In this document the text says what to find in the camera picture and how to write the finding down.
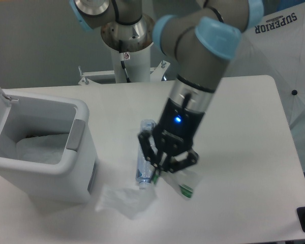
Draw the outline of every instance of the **blue led light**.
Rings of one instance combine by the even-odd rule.
[[[176,116],[175,119],[174,119],[175,123],[181,123],[182,119],[180,116]]]

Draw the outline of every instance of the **light blue joint cap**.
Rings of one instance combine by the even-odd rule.
[[[69,4],[70,4],[73,12],[75,13],[81,27],[85,30],[85,32],[91,32],[93,29],[89,27],[89,25],[86,23],[86,21],[82,18],[82,16],[78,12],[78,9],[75,5],[74,0],[69,0]]]
[[[254,27],[261,21],[264,15],[262,0],[249,0],[249,10],[249,23],[247,29]]]
[[[195,27],[199,41],[214,55],[231,60],[241,39],[239,29],[219,21],[203,17]]]
[[[175,15],[165,15],[162,18],[160,18],[155,26],[154,26],[154,30],[152,31],[152,41],[154,42],[154,44],[163,52],[162,50],[162,32],[163,29],[165,27],[165,25],[167,24],[167,22],[172,19],[175,18]]]

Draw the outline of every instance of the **white umbrella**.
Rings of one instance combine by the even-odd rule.
[[[305,109],[305,3],[267,15],[245,32],[226,72],[226,76],[264,74],[275,79],[291,124]],[[294,141],[305,171],[305,127]]]

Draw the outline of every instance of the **plastic bottle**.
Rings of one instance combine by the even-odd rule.
[[[155,127],[154,120],[144,119],[143,121],[141,121],[140,124],[140,132],[144,130],[152,131],[154,127]],[[157,149],[155,147],[155,142],[153,137],[150,137],[149,141],[152,149],[156,153]],[[146,188],[147,185],[150,184],[150,180],[153,172],[154,172],[154,167],[150,164],[149,161],[145,160],[145,157],[141,150],[141,146],[139,144],[136,180],[139,182],[140,189],[144,189]]]

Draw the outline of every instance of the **white trash bin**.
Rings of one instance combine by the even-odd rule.
[[[0,88],[0,175],[29,195],[88,202],[98,162],[88,119],[81,100]],[[20,140],[58,134],[69,134],[58,163],[17,158]]]

